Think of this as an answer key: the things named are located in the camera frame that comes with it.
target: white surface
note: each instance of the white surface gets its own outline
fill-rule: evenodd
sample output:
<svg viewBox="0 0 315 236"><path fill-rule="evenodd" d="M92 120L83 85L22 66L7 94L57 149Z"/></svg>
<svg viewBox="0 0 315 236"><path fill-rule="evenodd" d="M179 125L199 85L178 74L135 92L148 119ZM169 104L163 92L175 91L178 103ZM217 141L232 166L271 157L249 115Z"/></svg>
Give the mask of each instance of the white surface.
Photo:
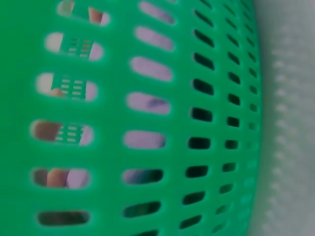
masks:
<svg viewBox="0 0 315 236"><path fill-rule="evenodd" d="M313 0L255 0L264 89L251 236L315 235Z"/></svg>

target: laundry basket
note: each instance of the laundry basket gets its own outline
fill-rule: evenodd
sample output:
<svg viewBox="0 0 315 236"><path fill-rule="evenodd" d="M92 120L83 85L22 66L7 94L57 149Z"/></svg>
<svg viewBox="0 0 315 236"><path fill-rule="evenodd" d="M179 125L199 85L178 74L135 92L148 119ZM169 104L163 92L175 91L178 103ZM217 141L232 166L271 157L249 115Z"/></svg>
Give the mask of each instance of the laundry basket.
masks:
<svg viewBox="0 0 315 236"><path fill-rule="evenodd" d="M254 199L261 136L261 77L251 0L78 0L107 12L98 26L60 15L59 1L3 1L1 38L2 235L244 236ZM143 11L151 4L170 21ZM172 42L171 50L138 38L138 27ZM98 42L97 61L46 46L51 33ZM168 68L169 77L134 70L141 59ZM93 101L38 92L43 73L89 80ZM167 114L130 107L135 92L162 98ZM38 119L88 125L86 146L32 136ZM132 131L165 137L156 149L124 144ZM82 189L36 185L38 168L86 169ZM126 170L159 170L159 181L127 184ZM126 217L125 208L157 203L154 213ZM42 225L43 212L86 211L84 224Z"/></svg>

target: green plastic mesh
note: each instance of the green plastic mesh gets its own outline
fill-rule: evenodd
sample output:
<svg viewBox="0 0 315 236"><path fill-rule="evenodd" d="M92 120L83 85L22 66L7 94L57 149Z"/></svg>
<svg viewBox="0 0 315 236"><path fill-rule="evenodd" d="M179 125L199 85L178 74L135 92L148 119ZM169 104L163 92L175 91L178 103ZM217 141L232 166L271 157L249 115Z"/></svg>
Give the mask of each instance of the green plastic mesh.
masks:
<svg viewBox="0 0 315 236"><path fill-rule="evenodd" d="M76 1L107 12L111 20L103 27L58 15L57 0L0 3L5 34L0 40L5 55L0 101L3 235L247 234L260 152L262 96L252 1L147 2L173 17L174 23L142 12L140 0ZM138 26L171 39L174 50L139 40L134 34ZM45 38L53 32L70 39L88 37L104 47L105 56L89 61L49 52ZM134 57L167 66L171 80L133 71ZM36 80L46 72L91 80L98 88L96 99L86 102L38 93ZM135 91L164 98L170 113L131 109L126 97ZM207 112L193 117L194 108ZM37 119L87 124L94 140L87 146L39 141L30 132ZM123 138L131 130L164 134L165 147L128 148ZM34 169L53 167L85 168L91 183L70 190L33 182ZM158 182L127 185L122 174L129 169L161 170L163 176ZM189 170L197 170L198 176L190 178ZM187 198L193 203L185 204ZM134 218L122 214L126 207L152 202L160 203L152 214ZM78 210L90 213L87 223L44 226L37 217L41 212Z"/></svg>

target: rectangular vent hole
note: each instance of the rectangular vent hole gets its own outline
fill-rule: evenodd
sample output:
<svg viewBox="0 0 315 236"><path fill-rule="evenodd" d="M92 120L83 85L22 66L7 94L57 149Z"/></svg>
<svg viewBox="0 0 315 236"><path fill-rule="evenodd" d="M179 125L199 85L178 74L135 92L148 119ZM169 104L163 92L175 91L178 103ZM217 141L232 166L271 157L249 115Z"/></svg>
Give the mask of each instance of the rectangular vent hole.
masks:
<svg viewBox="0 0 315 236"><path fill-rule="evenodd" d="M209 149L211 140L207 138L193 137L188 141L188 147L191 149Z"/></svg>
<svg viewBox="0 0 315 236"><path fill-rule="evenodd" d="M214 64L213 64L213 61L200 55L199 53L195 53L194 54L194 59L197 63L211 69L211 70L214 70L215 67L214 67Z"/></svg>
<svg viewBox="0 0 315 236"><path fill-rule="evenodd" d="M199 30L195 29L194 35L202 42L208 44L210 47L213 48L215 46L213 40L206 36L205 34L203 34L202 32L200 32Z"/></svg>
<svg viewBox="0 0 315 236"><path fill-rule="evenodd" d="M192 82L192 85L195 90L208 94L208 95L214 95L213 86L200 80L200 79L194 79Z"/></svg>
<svg viewBox="0 0 315 236"><path fill-rule="evenodd" d="M230 34L227 34L227 38L228 38L236 47L240 47L238 41L237 41L233 36L231 36Z"/></svg>
<svg viewBox="0 0 315 236"><path fill-rule="evenodd" d="M201 221L201 218L202 218L201 215L198 215L198 216L189 218L187 220L183 220L179 226L180 230L183 230L183 229L186 229L188 227L198 224Z"/></svg>
<svg viewBox="0 0 315 236"><path fill-rule="evenodd" d="M235 117L228 117L227 118L227 125L233 127L240 127L240 119Z"/></svg>
<svg viewBox="0 0 315 236"><path fill-rule="evenodd" d="M162 22L173 25L175 23L175 19L168 14L167 12L161 10L160 8L148 3L147 1L141 1L140 9L144 13L148 14L151 17L154 17Z"/></svg>
<svg viewBox="0 0 315 236"><path fill-rule="evenodd" d="M233 172L235 170L236 170L236 163L235 162L225 163L222 166L223 172Z"/></svg>
<svg viewBox="0 0 315 236"><path fill-rule="evenodd" d="M229 72L228 73L228 78L233 81L234 83L240 85L241 84L241 80L240 80L240 77L237 76L236 74L232 73L232 72Z"/></svg>
<svg viewBox="0 0 315 236"><path fill-rule="evenodd" d="M208 166L191 166L186 170L187 178L200 178L207 175L209 170Z"/></svg>
<svg viewBox="0 0 315 236"><path fill-rule="evenodd" d="M233 94L229 94L228 95L228 101L233 103L234 105L240 106L241 105L241 99L240 97L233 95Z"/></svg>
<svg viewBox="0 0 315 236"><path fill-rule="evenodd" d="M201 109L201 108L193 108L191 112L191 116L194 119L212 122L212 112Z"/></svg>
<svg viewBox="0 0 315 236"><path fill-rule="evenodd" d="M233 15L236 16L235 12L226 4L223 4L223 6Z"/></svg>
<svg viewBox="0 0 315 236"><path fill-rule="evenodd" d="M232 26L235 30L237 30L237 27L233 22L231 22L228 18L226 18L225 20L230 26Z"/></svg>
<svg viewBox="0 0 315 236"><path fill-rule="evenodd" d="M158 212L160 208L160 202L141 203L126 207L123 211L123 216L126 218L135 218L144 215L154 214Z"/></svg>
<svg viewBox="0 0 315 236"><path fill-rule="evenodd" d="M209 18L207 18L206 16L204 16L203 14L201 14L199 11L195 10L194 13L200 20L207 23L210 27L214 26L212 21Z"/></svg>
<svg viewBox="0 0 315 236"><path fill-rule="evenodd" d="M220 194L226 194L233 190L234 185L233 184L226 184L220 187L219 193Z"/></svg>
<svg viewBox="0 0 315 236"><path fill-rule="evenodd" d="M235 56L233 53L231 52L228 52L228 57L233 61L235 62L236 64L240 65L240 60L237 56Z"/></svg>
<svg viewBox="0 0 315 236"><path fill-rule="evenodd" d="M206 193L204 191L187 194L183 198L183 201L182 201L183 205L190 205L190 204L200 202L204 199L205 195Z"/></svg>
<svg viewBox="0 0 315 236"><path fill-rule="evenodd" d="M45 211L37 215L37 220L43 226L75 226L86 224L90 214L86 211Z"/></svg>
<svg viewBox="0 0 315 236"><path fill-rule="evenodd" d="M203 4L209 7L211 10L213 9L208 0L200 0Z"/></svg>
<svg viewBox="0 0 315 236"><path fill-rule="evenodd" d="M250 74L257 78L257 72L250 68Z"/></svg>
<svg viewBox="0 0 315 236"><path fill-rule="evenodd" d="M163 175L162 170L130 169L122 174L122 179L128 185L141 185L157 183L163 179Z"/></svg>
<svg viewBox="0 0 315 236"><path fill-rule="evenodd" d="M230 210L230 208L231 208L231 204L222 205L217 208L216 215L221 215L223 213L226 213L227 211Z"/></svg>
<svg viewBox="0 0 315 236"><path fill-rule="evenodd" d="M225 148L229 150L237 149L238 148L238 141L236 140L226 140L225 141Z"/></svg>

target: basket hole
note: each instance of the basket hole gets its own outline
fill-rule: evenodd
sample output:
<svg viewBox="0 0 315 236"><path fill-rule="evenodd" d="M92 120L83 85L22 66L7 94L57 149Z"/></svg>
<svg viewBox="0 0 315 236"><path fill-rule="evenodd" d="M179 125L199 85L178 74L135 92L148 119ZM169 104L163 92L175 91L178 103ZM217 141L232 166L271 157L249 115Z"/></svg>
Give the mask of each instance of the basket hole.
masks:
<svg viewBox="0 0 315 236"><path fill-rule="evenodd" d="M231 93L228 95L228 100L229 100L229 102L233 103L234 105L237 105L237 106L241 105L240 97L233 95Z"/></svg>
<svg viewBox="0 0 315 236"><path fill-rule="evenodd" d="M82 59L90 59L92 61L100 60L105 50L103 46L97 42L84 43L83 40L73 38L70 40L69 45L65 48L61 48L62 45L62 34L59 32L53 32L45 38L45 49L49 52L58 53L62 55L68 55L70 57L79 57Z"/></svg>
<svg viewBox="0 0 315 236"><path fill-rule="evenodd" d="M146 231L146 232L136 234L133 236L158 236L158 230Z"/></svg>
<svg viewBox="0 0 315 236"><path fill-rule="evenodd" d="M250 86L250 91L253 93L253 94L255 94L255 95L257 95L258 94L258 91L257 91L257 89L256 89L256 87L254 87L254 86Z"/></svg>
<svg viewBox="0 0 315 236"><path fill-rule="evenodd" d="M250 16L249 16L246 12L243 12L243 15L244 15L249 21L252 21L252 19L250 18Z"/></svg>
<svg viewBox="0 0 315 236"><path fill-rule="evenodd" d="M211 140L207 138L190 138L188 147L191 149L209 149L211 146Z"/></svg>
<svg viewBox="0 0 315 236"><path fill-rule="evenodd" d="M81 15L76 15L76 8L78 5L74 4L74 1L62 1L58 4L57 13L62 16L71 17L74 20L85 21L91 24L97 24L104 26L109 23L110 16L106 12L99 12L92 10L90 7L86 7L86 17Z"/></svg>
<svg viewBox="0 0 315 236"><path fill-rule="evenodd" d="M256 123L253 123L253 122L249 123L249 127L250 127L250 130L253 130L253 131L258 130L258 125Z"/></svg>
<svg viewBox="0 0 315 236"><path fill-rule="evenodd" d="M239 43L238 43L238 41L237 41L233 36L227 34L227 38L228 38L235 46L237 46L237 47L240 46Z"/></svg>
<svg viewBox="0 0 315 236"><path fill-rule="evenodd" d="M233 53L231 52L228 52L228 57L233 61L235 62L236 64L240 65L240 60L237 56L235 56Z"/></svg>
<svg viewBox="0 0 315 236"><path fill-rule="evenodd" d="M84 188L91 182L91 175L85 169L71 169L68 173L66 182L68 188Z"/></svg>
<svg viewBox="0 0 315 236"><path fill-rule="evenodd" d="M226 227L226 223L218 224L218 225L216 225L216 226L212 229L212 233L213 233L213 234L216 234L216 233L218 233L218 232L224 230L225 227Z"/></svg>
<svg viewBox="0 0 315 236"><path fill-rule="evenodd" d="M250 68L250 74L257 78L257 73L252 68Z"/></svg>
<svg viewBox="0 0 315 236"><path fill-rule="evenodd" d="M241 3L247 9L247 11L251 11L250 7L243 0L241 0Z"/></svg>
<svg viewBox="0 0 315 236"><path fill-rule="evenodd" d="M231 191L233 190L233 187L234 187L234 185L231 184L231 183L230 183L230 184L223 185L223 186L220 187L219 192L220 192L220 194L229 193L229 192L231 192Z"/></svg>
<svg viewBox="0 0 315 236"><path fill-rule="evenodd" d="M163 115L168 114L171 110L170 104L164 99L141 92L129 94L127 104L135 110Z"/></svg>
<svg viewBox="0 0 315 236"><path fill-rule="evenodd" d="M37 220L43 226L74 226L82 225L90 220L90 214L86 211L45 211L37 215Z"/></svg>
<svg viewBox="0 0 315 236"><path fill-rule="evenodd" d="M258 107L255 104L250 104L250 110L252 112L258 112Z"/></svg>
<svg viewBox="0 0 315 236"><path fill-rule="evenodd" d="M85 125L80 124L75 124L75 126L85 127ZM93 141L94 131L91 128L81 138L83 131L81 129L70 130L72 127L74 125L67 123L61 124L56 121L36 120L30 125L30 134L38 140L56 144L79 145L81 139L82 145L89 145Z"/></svg>
<svg viewBox="0 0 315 236"><path fill-rule="evenodd" d="M62 93L51 91L59 89ZM79 80L70 75L42 73L36 78L36 90L40 94L52 95L72 100L94 101L98 94L95 83Z"/></svg>
<svg viewBox="0 0 315 236"><path fill-rule="evenodd" d="M254 30L251 27L249 27L249 25L245 25L245 27L248 29L249 32L254 33Z"/></svg>
<svg viewBox="0 0 315 236"><path fill-rule="evenodd" d="M228 117L227 125L233 126L233 127L240 127L240 119L235 118L235 117Z"/></svg>
<svg viewBox="0 0 315 236"><path fill-rule="evenodd" d="M238 148L238 141L236 140L226 140L225 141L225 148L226 149L237 149Z"/></svg>
<svg viewBox="0 0 315 236"><path fill-rule="evenodd" d="M225 9L227 9L233 16L236 16L235 15L235 12L226 4L223 4L223 6L225 7Z"/></svg>
<svg viewBox="0 0 315 236"><path fill-rule="evenodd" d="M166 143L166 136L157 132L133 130L124 136L124 144L133 149L159 149Z"/></svg>
<svg viewBox="0 0 315 236"><path fill-rule="evenodd" d="M225 20L230 26L232 26L235 30L237 30L237 27L233 22L231 22L228 18L226 18Z"/></svg>
<svg viewBox="0 0 315 236"><path fill-rule="evenodd" d="M228 212L231 209L231 204L222 205L216 210L216 215L221 215Z"/></svg>
<svg viewBox="0 0 315 236"><path fill-rule="evenodd" d="M256 57L251 53L251 52L248 52L248 56L253 60L253 62L256 62Z"/></svg>
<svg viewBox="0 0 315 236"><path fill-rule="evenodd" d="M214 42L211 38L200 32L199 30L195 29L194 30L194 35L201 40L202 42L208 44L210 47L214 47Z"/></svg>
<svg viewBox="0 0 315 236"><path fill-rule="evenodd" d="M124 183L128 185L140 185L156 183L163 179L163 171L157 169L130 169L122 176Z"/></svg>
<svg viewBox="0 0 315 236"><path fill-rule="evenodd" d="M31 134L41 141L54 142L61 126L55 121L36 120L31 124Z"/></svg>
<svg viewBox="0 0 315 236"><path fill-rule="evenodd" d="M241 80L240 80L240 77L237 76L236 74L232 73L232 72L229 72L228 73L228 78L233 81L234 83L240 85L241 84Z"/></svg>
<svg viewBox="0 0 315 236"><path fill-rule="evenodd" d="M249 42L249 44L251 44L253 47L255 47L255 44L253 41L250 40L250 38L246 37L247 41Z"/></svg>
<svg viewBox="0 0 315 236"><path fill-rule="evenodd" d="M47 169L37 168L32 172L33 181L39 186L47 188L71 189L84 188L90 183L90 173L85 169Z"/></svg>
<svg viewBox="0 0 315 236"><path fill-rule="evenodd" d="M207 23L210 27L214 27L213 22L209 18L207 18L197 10L194 10L194 13L200 20Z"/></svg>
<svg viewBox="0 0 315 236"><path fill-rule="evenodd" d="M206 196L206 192L204 191L187 194L183 198L183 205L190 205L190 204L200 202L204 199L205 196Z"/></svg>
<svg viewBox="0 0 315 236"><path fill-rule="evenodd" d="M194 216L192 218L183 220L180 223L179 228L181 230L183 230L183 229L186 229L186 228L191 227L193 225L196 225L196 224L198 224L201 221L201 218L202 218L201 215L198 215L198 216Z"/></svg>
<svg viewBox="0 0 315 236"><path fill-rule="evenodd" d="M170 68L153 60L143 57L134 57L131 60L132 69L145 76L149 76L162 81L171 81L173 79Z"/></svg>
<svg viewBox="0 0 315 236"><path fill-rule="evenodd" d="M35 169L32 172L33 182L39 186L46 186L47 184L47 169Z"/></svg>
<svg viewBox="0 0 315 236"><path fill-rule="evenodd" d="M207 175L209 170L208 166L191 166L186 170L187 178L200 178Z"/></svg>
<svg viewBox="0 0 315 236"><path fill-rule="evenodd" d="M213 9L208 0L200 0L203 4L209 7L211 10Z"/></svg>
<svg viewBox="0 0 315 236"><path fill-rule="evenodd" d="M45 46L46 49L53 53L58 53L60 51L60 46L63 41L63 33L54 32L50 33L46 37Z"/></svg>
<svg viewBox="0 0 315 236"><path fill-rule="evenodd" d="M141 1L140 3L140 9L148 14L151 17L154 17L162 22L168 23L168 24L174 24L175 20L174 18L168 14L167 12L161 10L160 8L148 3L147 1Z"/></svg>
<svg viewBox="0 0 315 236"><path fill-rule="evenodd" d="M213 64L213 61L200 55L199 53L194 53L194 59L197 63L211 69L211 70L214 70L215 67L214 67L214 64Z"/></svg>
<svg viewBox="0 0 315 236"><path fill-rule="evenodd" d="M201 109L201 108L193 108L191 113L192 118L207 122L212 122L212 112Z"/></svg>
<svg viewBox="0 0 315 236"><path fill-rule="evenodd" d="M223 172L233 172L235 170L236 170L236 163L235 162L225 163L222 166Z"/></svg>
<svg viewBox="0 0 315 236"><path fill-rule="evenodd" d="M160 202L141 203L126 207L123 211L123 216L126 218L136 218L144 215L154 214L158 212L160 208Z"/></svg>
<svg viewBox="0 0 315 236"><path fill-rule="evenodd" d="M214 95L214 90L213 86L200 80L200 79L194 79L193 82L193 87L195 90L208 94L208 95Z"/></svg>
<svg viewBox="0 0 315 236"><path fill-rule="evenodd" d="M157 46L159 48L172 51L174 44L172 40L156 31L147 27L139 26L136 28L136 36L143 42Z"/></svg>

